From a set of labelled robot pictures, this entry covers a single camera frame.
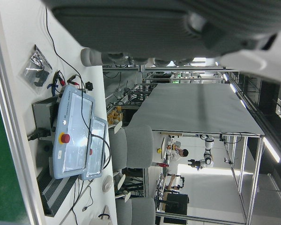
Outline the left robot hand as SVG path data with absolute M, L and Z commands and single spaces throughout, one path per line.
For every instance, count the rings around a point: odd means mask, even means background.
M 195 57 L 281 83 L 281 0 L 46 0 L 85 66 Z

